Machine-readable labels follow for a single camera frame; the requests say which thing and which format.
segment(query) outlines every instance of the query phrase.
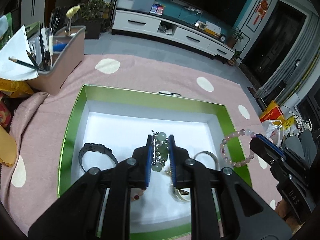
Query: metal bolt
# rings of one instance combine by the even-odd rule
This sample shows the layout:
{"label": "metal bolt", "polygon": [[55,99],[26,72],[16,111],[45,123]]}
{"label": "metal bolt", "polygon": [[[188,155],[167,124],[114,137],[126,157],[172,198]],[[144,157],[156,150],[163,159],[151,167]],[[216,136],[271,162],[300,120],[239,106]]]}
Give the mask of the metal bolt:
{"label": "metal bolt", "polygon": [[223,173],[226,174],[226,175],[231,175],[232,174],[232,169],[229,168],[229,167],[226,167],[226,168],[223,168]]}
{"label": "metal bolt", "polygon": [[98,172],[99,172],[99,168],[97,168],[97,167],[93,167],[93,168],[89,169],[89,173],[92,175],[97,175]]}
{"label": "metal bolt", "polygon": [[129,158],[127,159],[127,163],[129,165],[135,165],[137,163],[137,160],[135,158]]}
{"label": "metal bolt", "polygon": [[186,159],[186,165],[192,166],[193,164],[195,164],[195,160],[194,159]]}

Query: black planter box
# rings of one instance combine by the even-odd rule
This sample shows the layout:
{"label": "black planter box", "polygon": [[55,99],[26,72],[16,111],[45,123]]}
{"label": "black planter box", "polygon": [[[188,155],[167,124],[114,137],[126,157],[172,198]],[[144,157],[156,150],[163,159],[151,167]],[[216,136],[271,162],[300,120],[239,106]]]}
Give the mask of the black planter box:
{"label": "black planter box", "polygon": [[102,23],[104,19],[97,19],[93,21],[84,21],[83,19],[76,20],[72,25],[84,25],[85,26],[85,36],[86,40],[94,39],[98,40],[100,38],[100,33],[102,32]]}

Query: plastic storage bin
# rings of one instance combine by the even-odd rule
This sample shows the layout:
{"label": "plastic storage bin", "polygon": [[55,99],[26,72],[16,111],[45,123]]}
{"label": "plastic storage bin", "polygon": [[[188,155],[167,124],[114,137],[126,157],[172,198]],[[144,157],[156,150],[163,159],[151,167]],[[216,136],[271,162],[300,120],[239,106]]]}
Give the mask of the plastic storage bin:
{"label": "plastic storage bin", "polygon": [[117,0],[116,8],[150,12],[156,0]]}

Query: tv stand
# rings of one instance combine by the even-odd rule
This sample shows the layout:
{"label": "tv stand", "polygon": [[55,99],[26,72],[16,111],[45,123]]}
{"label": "tv stand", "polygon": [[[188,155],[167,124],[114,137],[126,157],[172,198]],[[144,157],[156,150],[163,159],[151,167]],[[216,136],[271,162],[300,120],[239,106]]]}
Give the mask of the tv stand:
{"label": "tv stand", "polygon": [[[167,25],[172,29],[172,34],[158,31],[160,25]],[[213,35],[193,25],[167,16],[157,16],[118,8],[115,13],[112,34],[119,32],[127,35],[133,34],[142,38],[156,38],[158,41],[178,47],[204,52],[210,58],[219,55],[229,60],[235,53],[233,49],[230,49]]]}

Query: curtain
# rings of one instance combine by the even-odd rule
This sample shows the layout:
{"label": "curtain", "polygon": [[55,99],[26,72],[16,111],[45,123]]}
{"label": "curtain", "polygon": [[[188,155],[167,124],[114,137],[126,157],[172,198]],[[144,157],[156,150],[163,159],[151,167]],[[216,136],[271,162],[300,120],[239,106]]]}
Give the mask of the curtain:
{"label": "curtain", "polygon": [[[306,28],[303,30],[298,43],[290,52],[289,57],[279,67],[276,74],[258,90],[259,97],[263,98],[268,95],[281,80],[284,80],[287,86],[276,99],[276,102],[281,103],[305,74],[317,53],[320,43],[320,18],[311,13],[307,21]],[[294,70],[297,59],[300,59],[301,62]]]}

